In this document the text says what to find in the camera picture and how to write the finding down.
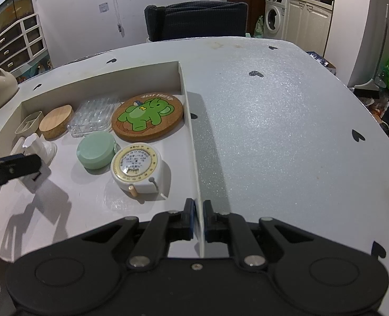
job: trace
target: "clear plastic organizer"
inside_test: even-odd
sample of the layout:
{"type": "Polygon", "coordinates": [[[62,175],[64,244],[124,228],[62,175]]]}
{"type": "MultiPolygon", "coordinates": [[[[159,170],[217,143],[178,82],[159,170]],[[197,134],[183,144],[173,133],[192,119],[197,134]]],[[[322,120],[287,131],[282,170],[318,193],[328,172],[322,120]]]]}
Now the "clear plastic organizer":
{"type": "Polygon", "coordinates": [[[111,116],[119,105],[119,100],[113,97],[84,101],[77,108],[67,129],[74,138],[94,131],[110,131],[111,116]]]}

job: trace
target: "green elephant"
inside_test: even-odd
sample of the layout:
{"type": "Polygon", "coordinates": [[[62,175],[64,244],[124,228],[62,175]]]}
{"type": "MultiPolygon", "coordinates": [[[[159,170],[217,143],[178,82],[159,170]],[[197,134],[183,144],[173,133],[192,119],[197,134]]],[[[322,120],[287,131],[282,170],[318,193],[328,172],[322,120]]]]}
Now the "green elephant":
{"type": "Polygon", "coordinates": [[[151,121],[154,126],[159,125],[162,116],[170,115],[174,112],[174,106],[161,98],[153,98],[145,102],[136,101],[121,114],[118,121],[128,121],[133,125],[136,132],[144,131],[147,121],[151,121]]]}

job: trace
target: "broom handle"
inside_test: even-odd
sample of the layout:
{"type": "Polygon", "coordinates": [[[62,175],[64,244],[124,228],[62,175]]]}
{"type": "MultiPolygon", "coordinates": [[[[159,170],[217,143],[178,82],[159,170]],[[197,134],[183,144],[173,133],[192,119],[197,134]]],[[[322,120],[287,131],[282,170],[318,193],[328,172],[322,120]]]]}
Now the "broom handle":
{"type": "Polygon", "coordinates": [[[379,58],[378,58],[378,60],[377,60],[376,69],[375,69],[375,71],[374,71],[373,80],[376,79],[377,72],[378,72],[378,67],[379,67],[379,65],[380,65],[381,57],[382,57],[382,55],[383,55],[383,50],[385,49],[386,36],[387,36],[387,27],[388,27],[388,14],[389,14],[389,4],[386,5],[385,33],[383,34],[383,41],[382,41],[382,44],[381,44],[381,49],[380,49],[379,58]]]}

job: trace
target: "white tape measure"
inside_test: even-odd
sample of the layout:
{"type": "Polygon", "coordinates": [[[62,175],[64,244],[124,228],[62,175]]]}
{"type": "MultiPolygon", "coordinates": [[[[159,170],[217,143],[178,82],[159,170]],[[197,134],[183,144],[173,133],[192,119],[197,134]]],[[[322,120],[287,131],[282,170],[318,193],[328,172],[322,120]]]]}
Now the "white tape measure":
{"type": "Polygon", "coordinates": [[[158,192],[162,159],[151,145],[137,142],[118,151],[111,162],[111,173],[118,186],[134,197],[158,192]]]}

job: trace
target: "white cabinet door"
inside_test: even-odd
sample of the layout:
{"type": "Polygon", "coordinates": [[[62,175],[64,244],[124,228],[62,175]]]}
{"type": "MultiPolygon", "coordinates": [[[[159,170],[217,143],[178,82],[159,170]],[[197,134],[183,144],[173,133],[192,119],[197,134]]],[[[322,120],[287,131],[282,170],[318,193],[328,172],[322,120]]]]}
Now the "white cabinet door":
{"type": "Polygon", "coordinates": [[[285,37],[283,38],[287,42],[292,42],[298,45],[298,36],[300,34],[300,21],[304,6],[306,4],[297,0],[288,0],[288,19],[285,25],[285,37]]]}
{"type": "Polygon", "coordinates": [[[323,56],[331,14],[330,10],[306,3],[301,15],[297,45],[304,51],[315,51],[323,56]]]}

